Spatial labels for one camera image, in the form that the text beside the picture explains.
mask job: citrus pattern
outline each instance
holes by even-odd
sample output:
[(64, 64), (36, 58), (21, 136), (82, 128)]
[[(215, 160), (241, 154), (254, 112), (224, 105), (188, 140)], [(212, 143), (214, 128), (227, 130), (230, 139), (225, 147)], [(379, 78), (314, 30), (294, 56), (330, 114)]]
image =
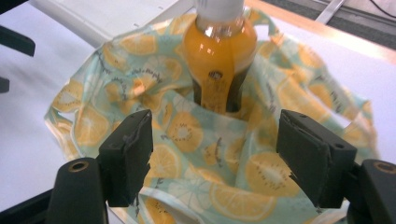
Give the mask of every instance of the citrus pattern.
[(224, 185), (212, 185), (210, 200), (217, 211), (244, 222), (262, 221), (276, 205), (274, 197), (266, 197)]
[[(281, 109), (336, 130), (358, 148), (357, 161), (376, 157), (370, 102), (341, 87), (311, 48), (280, 33), (262, 12), (245, 15), (269, 26), (269, 41), (258, 42), (238, 113), (218, 115), (192, 100), (181, 40), (195, 15), (106, 42), (55, 96), (46, 123), (68, 160), (96, 157), (126, 116), (151, 110), (151, 168), (140, 204), (118, 209), (126, 223), (175, 223), (167, 206), (200, 223), (317, 220), (275, 153)], [(335, 122), (334, 113), (350, 124)]]
[(129, 68), (126, 59), (113, 51), (113, 46), (110, 43), (106, 43), (102, 46), (102, 52), (105, 57), (105, 61), (112, 67), (118, 68), (121, 71), (125, 71)]
[(74, 128), (76, 140), (82, 146), (97, 146), (104, 140), (110, 124), (105, 116), (91, 105), (83, 107)]
[(219, 161), (219, 148), (218, 142), (212, 143), (210, 146), (205, 147), (202, 151), (204, 161), (207, 165), (215, 165)]
[(299, 187), (289, 177), (290, 168), (274, 152), (251, 156), (246, 165), (245, 176), (250, 188), (264, 195), (292, 197)]
[(225, 184), (224, 179), (217, 173), (210, 171), (206, 168), (196, 168), (195, 172), (198, 173), (203, 179), (216, 184)]
[(310, 91), (312, 91), (312, 93), (320, 98), (323, 104), (325, 104), (329, 108), (332, 108), (332, 96), (326, 86), (324, 86), (324, 84), (313, 84), (310, 85), (308, 88)]
[(174, 224), (176, 223), (172, 215), (166, 211), (163, 204), (153, 198), (147, 198), (145, 200), (145, 206), (152, 219), (152, 223), (155, 224)]
[(298, 54), (301, 62), (306, 66), (320, 68), (324, 65), (319, 56), (307, 45), (299, 44)]
[(135, 55), (147, 55), (156, 52), (157, 41), (154, 35), (130, 35), (121, 40), (120, 46)]
[(241, 155), (242, 147), (245, 138), (236, 139), (226, 150), (224, 160), (227, 162), (228, 168), (236, 174), (239, 167), (239, 157)]
[(184, 17), (175, 18), (170, 24), (169, 33), (171, 35), (183, 35), (184, 31), (190, 26), (190, 24), (195, 20), (195, 15), (190, 14)]
[(194, 151), (201, 145), (204, 137), (198, 119), (187, 112), (177, 113), (166, 133), (183, 152)]
[(149, 159), (148, 177), (177, 178), (181, 174), (181, 162), (176, 152), (168, 145), (154, 146)]
[(52, 102), (54, 108), (64, 113), (76, 110), (81, 105), (83, 86), (80, 82), (70, 79)]
[(117, 104), (122, 114), (126, 116), (131, 113), (132, 107), (138, 102), (138, 99), (131, 94), (131, 90), (126, 91), (119, 83), (108, 83), (105, 90), (108, 101)]
[(279, 84), (276, 92), (282, 108), (306, 114), (316, 121), (323, 121), (330, 116), (325, 107), (289, 78)]

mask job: bottle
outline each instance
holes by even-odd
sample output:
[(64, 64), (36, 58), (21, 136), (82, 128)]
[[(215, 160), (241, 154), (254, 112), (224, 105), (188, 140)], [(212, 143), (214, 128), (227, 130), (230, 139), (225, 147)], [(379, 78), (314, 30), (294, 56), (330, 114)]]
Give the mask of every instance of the bottle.
[(194, 101), (219, 114), (237, 114), (257, 43), (243, 16), (244, 0), (197, 0), (196, 9), (197, 18), (182, 41)]

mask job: wrinkled cloth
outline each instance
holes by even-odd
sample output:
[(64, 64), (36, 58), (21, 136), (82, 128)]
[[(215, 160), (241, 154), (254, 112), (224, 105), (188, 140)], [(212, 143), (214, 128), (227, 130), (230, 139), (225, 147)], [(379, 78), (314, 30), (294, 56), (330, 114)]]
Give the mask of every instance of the wrinkled cloth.
[(317, 208), (276, 154), (282, 108), (347, 140), (358, 149), (357, 162), (377, 157), (370, 102), (337, 83), (311, 48), (265, 14), (251, 9), (246, 16), (268, 26), (269, 40), (258, 41), (240, 119), (193, 101), (181, 50), (193, 14), (106, 42), (53, 100), (46, 123), (68, 160), (95, 158), (126, 116), (151, 110), (151, 169), (139, 204), (114, 209), (124, 222), (175, 223), (175, 211), (198, 223), (317, 222)]

